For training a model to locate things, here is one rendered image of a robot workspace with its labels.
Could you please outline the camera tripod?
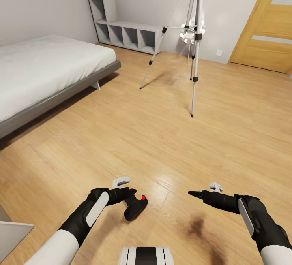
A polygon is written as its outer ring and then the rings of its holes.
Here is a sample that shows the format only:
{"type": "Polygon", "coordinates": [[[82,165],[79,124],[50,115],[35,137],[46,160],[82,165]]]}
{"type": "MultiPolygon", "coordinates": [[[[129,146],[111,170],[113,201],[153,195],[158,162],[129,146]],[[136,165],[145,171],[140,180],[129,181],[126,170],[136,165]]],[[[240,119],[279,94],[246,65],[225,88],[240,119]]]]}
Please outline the camera tripod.
{"type": "Polygon", "coordinates": [[[152,60],[149,61],[149,68],[153,63],[153,59],[156,56],[155,54],[156,54],[156,52],[158,50],[160,42],[161,42],[161,40],[162,40],[162,38],[164,36],[164,33],[166,33],[167,29],[181,29],[181,30],[184,30],[185,33],[189,31],[189,32],[192,32],[194,34],[194,43],[192,44],[192,65],[191,65],[191,77],[190,77],[190,80],[192,80],[193,60],[195,59],[194,77],[193,77],[193,100],[192,100],[192,111],[191,111],[191,117],[193,117],[194,97],[195,97],[195,83],[198,81],[198,77],[196,75],[197,75],[197,64],[198,64],[199,40],[201,40],[202,37],[203,37],[202,33],[200,33],[201,20],[202,20],[202,4],[203,4],[203,0],[197,0],[195,24],[194,25],[189,26],[190,19],[191,19],[191,12],[192,12],[192,8],[193,8],[193,4],[194,4],[194,0],[190,0],[189,9],[188,9],[188,15],[187,15],[185,26],[184,27],[168,26],[177,3],[178,3],[178,0],[175,1],[174,6],[172,8],[172,11],[171,11],[171,13],[169,15],[169,18],[167,20],[167,23],[163,27],[163,31],[162,31],[163,34],[162,34],[162,36],[160,38],[160,41],[159,41],[158,46],[157,46],[157,48],[155,50],[155,53],[153,55],[152,60]]]}

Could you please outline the robot trunk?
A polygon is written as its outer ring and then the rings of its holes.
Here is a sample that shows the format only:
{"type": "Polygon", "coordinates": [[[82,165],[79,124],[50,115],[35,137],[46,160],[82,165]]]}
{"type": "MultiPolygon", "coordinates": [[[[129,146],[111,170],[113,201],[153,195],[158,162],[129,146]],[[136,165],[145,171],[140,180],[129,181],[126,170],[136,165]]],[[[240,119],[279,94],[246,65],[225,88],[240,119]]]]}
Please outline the robot trunk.
{"type": "Polygon", "coordinates": [[[169,247],[123,247],[118,265],[174,265],[169,247]]]}

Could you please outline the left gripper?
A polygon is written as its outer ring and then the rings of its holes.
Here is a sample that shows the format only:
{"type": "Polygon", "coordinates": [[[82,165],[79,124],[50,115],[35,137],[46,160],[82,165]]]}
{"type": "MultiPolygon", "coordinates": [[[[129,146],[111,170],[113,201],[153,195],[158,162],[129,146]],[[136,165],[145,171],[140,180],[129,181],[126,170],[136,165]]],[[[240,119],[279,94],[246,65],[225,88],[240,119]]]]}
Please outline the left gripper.
{"type": "Polygon", "coordinates": [[[112,189],[115,191],[116,193],[116,200],[114,204],[120,203],[121,201],[130,199],[130,197],[132,195],[134,195],[135,193],[137,193],[136,189],[129,189],[129,187],[125,187],[122,189],[112,189]]]}

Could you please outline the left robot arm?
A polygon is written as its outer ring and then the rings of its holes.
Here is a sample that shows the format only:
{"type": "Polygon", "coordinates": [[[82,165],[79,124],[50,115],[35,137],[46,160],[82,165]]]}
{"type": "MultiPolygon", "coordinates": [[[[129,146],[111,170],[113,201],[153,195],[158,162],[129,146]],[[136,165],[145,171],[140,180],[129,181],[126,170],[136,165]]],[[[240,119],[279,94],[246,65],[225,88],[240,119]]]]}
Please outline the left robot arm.
{"type": "Polygon", "coordinates": [[[105,207],[130,199],[136,189],[121,188],[130,182],[128,176],[113,180],[112,190],[91,190],[86,201],[24,265],[70,265],[105,207]]]}

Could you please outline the digital camera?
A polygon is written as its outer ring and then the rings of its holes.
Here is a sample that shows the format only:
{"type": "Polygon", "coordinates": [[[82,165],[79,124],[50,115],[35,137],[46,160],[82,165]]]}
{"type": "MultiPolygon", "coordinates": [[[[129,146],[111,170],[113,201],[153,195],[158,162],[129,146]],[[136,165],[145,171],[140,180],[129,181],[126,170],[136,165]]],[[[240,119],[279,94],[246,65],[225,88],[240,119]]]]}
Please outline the digital camera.
{"type": "Polygon", "coordinates": [[[148,205],[148,200],[144,195],[141,200],[138,200],[135,195],[132,195],[130,199],[125,200],[125,202],[128,207],[123,214],[128,222],[134,219],[148,205]]]}

